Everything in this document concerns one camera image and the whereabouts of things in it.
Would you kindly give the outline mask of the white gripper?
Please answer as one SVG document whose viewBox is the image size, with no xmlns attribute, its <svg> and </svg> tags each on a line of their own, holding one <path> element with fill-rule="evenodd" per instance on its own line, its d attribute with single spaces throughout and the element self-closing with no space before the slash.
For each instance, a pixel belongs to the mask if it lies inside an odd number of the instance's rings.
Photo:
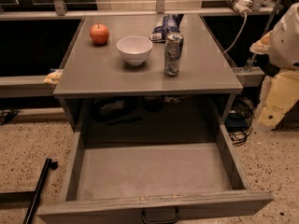
<svg viewBox="0 0 299 224">
<path fill-rule="evenodd" d="M 282 69 L 274 77 L 266 76 L 257 108 L 257 123 L 265 129 L 274 129 L 298 101 L 298 71 Z"/>
</svg>

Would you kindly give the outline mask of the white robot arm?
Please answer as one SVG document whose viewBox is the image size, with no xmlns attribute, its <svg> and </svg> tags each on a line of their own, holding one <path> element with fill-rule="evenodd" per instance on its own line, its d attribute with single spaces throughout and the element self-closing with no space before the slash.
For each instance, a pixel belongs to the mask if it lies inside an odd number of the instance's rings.
<svg viewBox="0 0 299 224">
<path fill-rule="evenodd" d="M 249 48 L 254 54 L 267 54 L 279 69 L 262 83 L 256 123 L 272 130 L 299 101 L 299 3 L 290 6 L 274 28 Z"/>
</svg>

